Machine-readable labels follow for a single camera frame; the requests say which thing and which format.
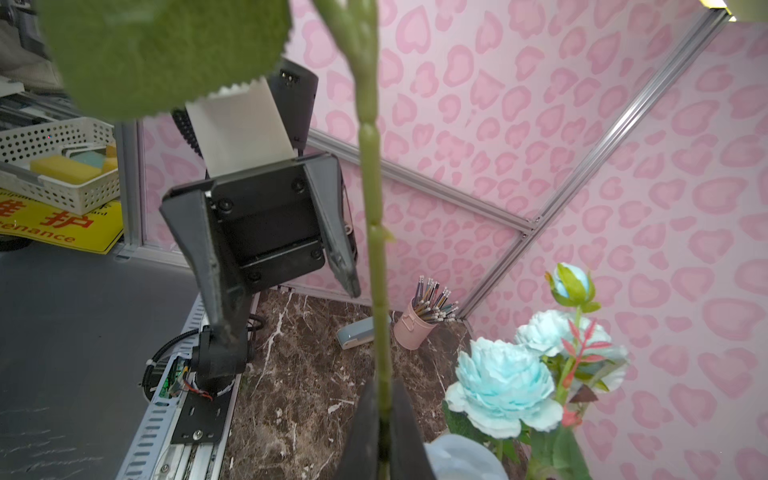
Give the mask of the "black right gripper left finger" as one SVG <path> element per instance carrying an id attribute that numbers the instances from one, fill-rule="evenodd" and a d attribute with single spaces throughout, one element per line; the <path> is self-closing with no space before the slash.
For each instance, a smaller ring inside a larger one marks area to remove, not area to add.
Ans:
<path id="1" fill-rule="evenodd" d="M 378 474 L 379 411 L 377 383 L 369 380 L 359 398 L 334 480 L 373 480 Z"/>

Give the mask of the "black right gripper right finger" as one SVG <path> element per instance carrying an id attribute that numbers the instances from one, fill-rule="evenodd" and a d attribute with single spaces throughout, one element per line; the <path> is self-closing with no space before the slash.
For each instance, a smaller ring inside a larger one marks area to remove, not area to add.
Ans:
<path id="1" fill-rule="evenodd" d="M 402 380 L 393 384 L 390 415 L 390 478 L 435 480 L 416 414 Z"/>

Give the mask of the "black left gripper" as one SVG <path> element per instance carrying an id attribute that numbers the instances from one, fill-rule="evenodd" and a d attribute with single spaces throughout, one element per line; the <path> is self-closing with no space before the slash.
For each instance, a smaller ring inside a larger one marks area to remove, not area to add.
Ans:
<path id="1" fill-rule="evenodd" d="M 339 160 L 318 153 L 169 191 L 160 212 L 191 267 L 221 357 L 245 347 L 252 295 L 327 262 L 361 295 Z"/>

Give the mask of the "magenta rose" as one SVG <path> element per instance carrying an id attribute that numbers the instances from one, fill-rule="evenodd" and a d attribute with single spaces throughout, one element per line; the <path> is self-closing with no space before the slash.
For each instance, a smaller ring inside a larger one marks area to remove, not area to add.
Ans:
<path id="1" fill-rule="evenodd" d="M 132 120 L 188 102 L 243 94 L 278 66 L 293 27 L 286 1 L 37 1 L 43 41 L 79 109 Z M 392 368 L 387 322 L 390 238 L 383 223 L 378 119 L 379 11 L 373 1 L 318 1 L 315 9 L 355 84 L 358 145 L 374 321 L 375 401 L 340 469 L 390 479 Z"/>

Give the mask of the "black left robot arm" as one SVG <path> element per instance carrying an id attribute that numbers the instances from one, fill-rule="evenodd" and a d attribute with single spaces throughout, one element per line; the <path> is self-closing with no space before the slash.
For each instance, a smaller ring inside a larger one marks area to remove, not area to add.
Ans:
<path id="1" fill-rule="evenodd" d="M 244 370 L 257 293 L 324 267 L 349 296 L 361 293 L 339 160 L 305 151 L 317 86 L 314 73 L 282 60 L 267 78 L 173 114 L 208 173 L 170 189 L 160 206 L 208 318 L 190 362 L 204 394 Z"/>

